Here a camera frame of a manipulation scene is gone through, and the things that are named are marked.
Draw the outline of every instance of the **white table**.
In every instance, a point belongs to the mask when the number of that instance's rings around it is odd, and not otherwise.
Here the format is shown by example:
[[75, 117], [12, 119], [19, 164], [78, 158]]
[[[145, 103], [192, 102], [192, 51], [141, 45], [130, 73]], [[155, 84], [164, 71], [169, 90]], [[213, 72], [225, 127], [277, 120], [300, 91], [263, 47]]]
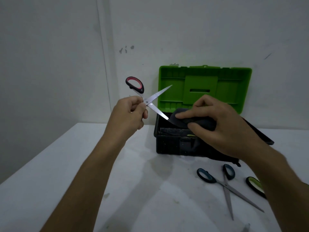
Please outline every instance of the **white table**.
[[[0, 185], [0, 231], [39, 231], [102, 136], [105, 124], [78, 123]], [[264, 198], [244, 182], [243, 162], [229, 182], [265, 210], [231, 194], [234, 221], [222, 187], [200, 180], [200, 167], [223, 179], [223, 162], [156, 153], [154, 126], [136, 132], [120, 152], [99, 209], [95, 231], [280, 231]], [[309, 131], [261, 129], [298, 176], [309, 183]]]

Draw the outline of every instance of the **scissor handle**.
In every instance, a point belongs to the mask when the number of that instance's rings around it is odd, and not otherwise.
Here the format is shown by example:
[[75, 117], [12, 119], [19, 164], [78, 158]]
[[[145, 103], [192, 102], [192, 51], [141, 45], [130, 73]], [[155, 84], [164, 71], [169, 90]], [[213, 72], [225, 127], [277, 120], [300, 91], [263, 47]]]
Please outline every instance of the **scissor handle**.
[[[132, 85], [132, 84], [129, 82], [129, 80], [135, 80], [135, 81], [137, 81], [137, 82], [139, 83], [140, 87], [139, 87], [139, 88], [135, 87], [134, 85]], [[136, 90], [137, 92], [139, 92], [140, 94], [143, 94], [143, 93], [144, 93], [144, 85], [143, 85], [143, 83], [142, 83], [139, 79], [137, 79], [136, 77], [129, 76], [128, 78], [126, 78], [126, 84], [130, 87], [130, 89], [134, 89], [134, 90]]]
[[231, 165], [229, 165], [229, 164], [224, 164], [223, 167], [222, 167], [222, 170], [223, 170], [223, 172], [225, 173], [226, 178], [227, 178], [228, 180], [234, 179], [234, 177], [235, 177], [235, 171], [234, 171], [234, 169], [232, 168]]
[[200, 177], [200, 179], [202, 179], [203, 181], [205, 181], [207, 183], [216, 183], [217, 182], [217, 180], [212, 175], [210, 175], [207, 171], [205, 171], [202, 168], [199, 168], [196, 172], [197, 172], [197, 175]]

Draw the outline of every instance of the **scissors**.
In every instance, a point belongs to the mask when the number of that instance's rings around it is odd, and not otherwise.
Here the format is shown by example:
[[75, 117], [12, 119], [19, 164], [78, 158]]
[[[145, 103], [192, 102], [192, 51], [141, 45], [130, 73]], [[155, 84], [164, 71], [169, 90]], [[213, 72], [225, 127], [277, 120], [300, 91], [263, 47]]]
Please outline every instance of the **scissors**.
[[[134, 85], [132, 85], [129, 80], [135, 80], [139, 83], [140, 87], [137, 88]], [[152, 101], [155, 100], [157, 97], [159, 97], [162, 93], [164, 93], [166, 90], [168, 90], [172, 85], [160, 90], [159, 92], [151, 95], [149, 98], [144, 99], [143, 97], [143, 93], [144, 93], [144, 85], [143, 83], [137, 79], [136, 77], [133, 76], [129, 76], [128, 78], [126, 78], [126, 84], [130, 87], [130, 89], [133, 89], [139, 96], [141, 96], [143, 98], [144, 103], [150, 107], [151, 109], [153, 109], [157, 114], [159, 114], [160, 116], [162, 116], [164, 119], [169, 120], [168, 117], [166, 115], [164, 115], [164, 113], [162, 111], [160, 111], [153, 103]]]
[[219, 183], [220, 185], [223, 186], [223, 191], [224, 191], [227, 207], [230, 211], [232, 220], [234, 220], [234, 216], [233, 216], [233, 209], [232, 209], [230, 191], [232, 193], [234, 193], [235, 195], [237, 195], [238, 197], [245, 200], [246, 202], [248, 202], [249, 204], [251, 204], [253, 207], [256, 207], [260, 211], [264, 212], [259, 206], [257, 206], [255, 203], [253, 203], [251, 200], [249, 200], [246, 196], [242, 195], [239, 191], [237, 191], [236, 189], [234, 189], [233, 187], [231, 187], [227, 183], [227, 179], [232, 180], [235, 177], [235, 171], [232, 168], [232, 166], [230, 166], [228, 164], [224, 164], [223, 167], [222, 167], [222, 171], [223, 171], [224, 182], [217, 180], [212, 175], [210, 175], [207, 171], [205, 171], [204, 169], [201, 169], [201, 168], [199, 168], [197, 170], [197, 175], [200, 177], [200, 179], [202, 179], [203, 181], [205, 181], [207, 183]]

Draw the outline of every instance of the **toolbox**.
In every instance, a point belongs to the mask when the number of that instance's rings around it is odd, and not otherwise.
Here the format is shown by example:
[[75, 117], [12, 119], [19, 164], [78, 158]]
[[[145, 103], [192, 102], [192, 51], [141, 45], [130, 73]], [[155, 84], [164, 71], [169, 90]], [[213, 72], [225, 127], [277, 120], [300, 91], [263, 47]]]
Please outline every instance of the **toolbox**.
[[[158, 97], [158, 108], [168, 117], [177, 108], [190, 109], [193, 103], [204, 94], [228, 103], [240, 114], [243, 110], [251, 68], [220, 68], [203, 66], [178, 67], [161, 66], [159, 69], [159, 88], [173, 85]], [[274, 142], [246, 121], [257, 135], [267, 144]], [[160, 115], [154, 128], [156, 151], [159, 154], [205, 156], [215, 160], [229, 161], [238, 166], [238, 159], [223, 155], [203, 142], [199, 148], [193, 148], [196, 136], [189, 129], [179, 128]]]

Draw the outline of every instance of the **person's right hand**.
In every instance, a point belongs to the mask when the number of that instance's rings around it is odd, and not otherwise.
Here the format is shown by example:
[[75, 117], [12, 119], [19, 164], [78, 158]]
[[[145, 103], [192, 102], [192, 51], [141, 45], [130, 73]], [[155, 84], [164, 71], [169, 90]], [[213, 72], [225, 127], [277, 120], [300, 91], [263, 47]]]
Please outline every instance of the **person's right hand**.
[[196, 123], [189, 123], [188, 128], [223, 154], [242, 159], [250, 153], [251, 148], [265, 144], [230, 105], [209, 95], [197, 100], [191, 110], [176, 114], [178, 119], [205, 116], [217, 121], [214, 131]]

